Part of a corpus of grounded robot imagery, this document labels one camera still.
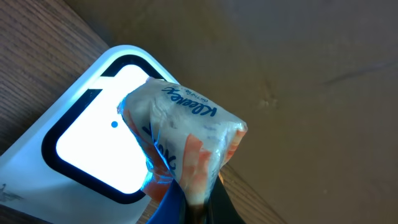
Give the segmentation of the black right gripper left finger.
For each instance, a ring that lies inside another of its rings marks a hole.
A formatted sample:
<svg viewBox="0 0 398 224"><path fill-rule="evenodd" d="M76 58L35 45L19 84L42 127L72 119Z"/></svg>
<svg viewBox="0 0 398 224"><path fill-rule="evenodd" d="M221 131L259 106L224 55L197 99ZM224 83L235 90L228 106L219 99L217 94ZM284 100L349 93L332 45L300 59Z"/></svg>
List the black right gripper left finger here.
<svg viewBox="0 0 398 224"><path fill-rule="evenodd" d="M186 200L183 190L174 180L147 224L184 224Z"/></svg>

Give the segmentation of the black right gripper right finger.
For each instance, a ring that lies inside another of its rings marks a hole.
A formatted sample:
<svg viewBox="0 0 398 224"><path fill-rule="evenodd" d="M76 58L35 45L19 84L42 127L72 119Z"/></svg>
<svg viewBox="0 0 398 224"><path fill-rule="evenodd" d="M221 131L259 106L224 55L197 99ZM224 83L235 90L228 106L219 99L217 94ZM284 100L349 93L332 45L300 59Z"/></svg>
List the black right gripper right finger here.
<svg viewBox="0 0 398 224"><path fill-rule="evenodd" d="M207 224L245 224L236 211L221 179L218 177L211 192L206 214Z"/></svg>

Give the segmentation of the small orange tissue packet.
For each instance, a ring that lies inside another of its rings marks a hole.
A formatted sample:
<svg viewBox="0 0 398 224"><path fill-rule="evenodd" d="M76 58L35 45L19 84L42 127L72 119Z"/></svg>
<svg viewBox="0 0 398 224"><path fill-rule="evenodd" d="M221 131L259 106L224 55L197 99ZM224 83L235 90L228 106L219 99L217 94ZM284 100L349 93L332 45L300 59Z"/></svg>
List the small orange tissue packet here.
<svg viewBox="0 0 398 224"><path fill-rule="evenodd" d="M207 202L248 131L243 120L203 95L154 78L129 93L118 113L146 156L149 173L141 189L158 202L172 181L189 205Z"/></svg>

